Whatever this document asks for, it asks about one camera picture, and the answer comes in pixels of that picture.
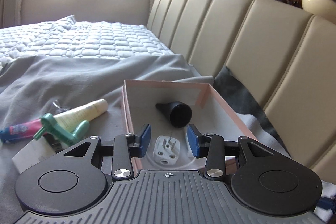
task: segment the mattress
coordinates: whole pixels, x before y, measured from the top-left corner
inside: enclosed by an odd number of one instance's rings
[[[57,21],[0,29],[0,65],[18,57],[45,55],[124,59],[173,54],[143,25]]]

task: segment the headboard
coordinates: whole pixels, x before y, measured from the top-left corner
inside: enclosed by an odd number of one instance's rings
[[[336,183],[336,25],[273,0],[155,0],[147,28],[202,75],[226,65],[291,156]]]

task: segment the metal screw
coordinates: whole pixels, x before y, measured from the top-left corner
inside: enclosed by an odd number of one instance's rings
[[[127,169],[119,169],[116,172],[114,172],[114,175],[118,178],[125,178],[128,177],[130,174],[131,171]]]
[[[207,171],[207,175],[214,178],[221,177],[223,174],[223,171],[219,169],[210,169]]]

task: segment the pink box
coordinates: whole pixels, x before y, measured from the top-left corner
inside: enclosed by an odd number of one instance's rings
[[[181,101],[189,105],[193,116],[190,123],[205,133],[221,135],[225,140],[237,141],[239,136],[255,138],[232,108],[210,84],[165,81],[125,80],[122,89],[122,108],[128,132],[136,133],[145,123],[152,129],[151,142],[146,156],[133,158],[134,172],[140,169],[189,170],[201,169],[206,159],[195,159],[186,140],[186,127],[174,128],[155,105]],[[180,157],[174,166],[161,166],[153,161],[152,153],[157,137],[171,135],[181,143]],[[226,173],[234,173],[234,157],[226,157]]]

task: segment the green plastic clamp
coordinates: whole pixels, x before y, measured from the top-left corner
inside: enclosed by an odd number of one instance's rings
[[[61,127],[57,123],[54,116],[50,113],[47,113],[41,117],[41,124],[41,129],[34,135],[35,140],[38,140],[43,136],[44,133],[48,132],[68,146],[72,146],[81,141],[90,125],[90,123],[85,120],[77,126],[73,133],[70,133]]]

